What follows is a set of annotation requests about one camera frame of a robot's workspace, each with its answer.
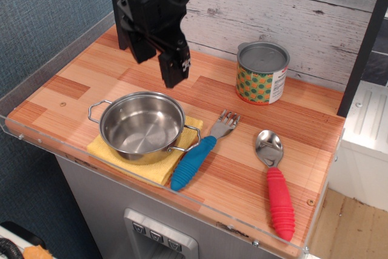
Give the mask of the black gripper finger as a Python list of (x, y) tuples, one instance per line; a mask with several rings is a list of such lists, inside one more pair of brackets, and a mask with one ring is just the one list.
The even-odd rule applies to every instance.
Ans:
[(153, 58), (156, 49), (149, 44), (144, 35), (138, 32), (128, 32), (129, 47), (138, 64)]
[(167, 88), (174, 88), (189, 77), (190, 52), (163, 52), (158, 56), (162, 79)]

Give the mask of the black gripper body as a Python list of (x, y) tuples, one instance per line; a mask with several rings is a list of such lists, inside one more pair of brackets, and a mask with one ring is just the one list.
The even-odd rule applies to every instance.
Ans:
[(119, 0), (125, 32), (138, 32), (156, 51), (182, 52), (188, 46), (180, 24), (188, 0)]

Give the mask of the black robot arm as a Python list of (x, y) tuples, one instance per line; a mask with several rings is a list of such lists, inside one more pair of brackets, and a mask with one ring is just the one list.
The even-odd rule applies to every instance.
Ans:
[(157, 56), (167, 88), (189, 76), (190, 50), (181, 30), (189, 0), (118, 0), (120, 27), (137, 63)]

